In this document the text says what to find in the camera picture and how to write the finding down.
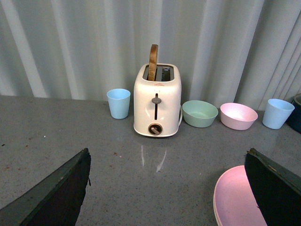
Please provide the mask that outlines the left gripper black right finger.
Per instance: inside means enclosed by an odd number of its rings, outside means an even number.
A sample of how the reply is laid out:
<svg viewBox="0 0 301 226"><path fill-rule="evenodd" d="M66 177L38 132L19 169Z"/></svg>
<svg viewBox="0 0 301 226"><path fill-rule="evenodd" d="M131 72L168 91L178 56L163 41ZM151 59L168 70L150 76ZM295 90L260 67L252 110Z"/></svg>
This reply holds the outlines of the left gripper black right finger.
<svg viewBox="0 0 301 226"><path fill-rule="evenodd" d="M245 170L258 208L269 226L301 224L301 177L250 149Z"/></svg>

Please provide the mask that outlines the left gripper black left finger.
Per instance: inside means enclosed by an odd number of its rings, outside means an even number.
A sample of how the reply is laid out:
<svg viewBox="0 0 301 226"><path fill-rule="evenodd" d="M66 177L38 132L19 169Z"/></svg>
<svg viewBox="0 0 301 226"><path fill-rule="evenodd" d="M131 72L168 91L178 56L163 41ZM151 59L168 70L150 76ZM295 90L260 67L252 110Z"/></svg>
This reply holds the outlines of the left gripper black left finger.
<svg viewBox="0 0 301 226"><path fill-rule="evenodd" d="M77 153L25 194L0 210L2 226L73 226L89 182L91 155Z"/></svg>

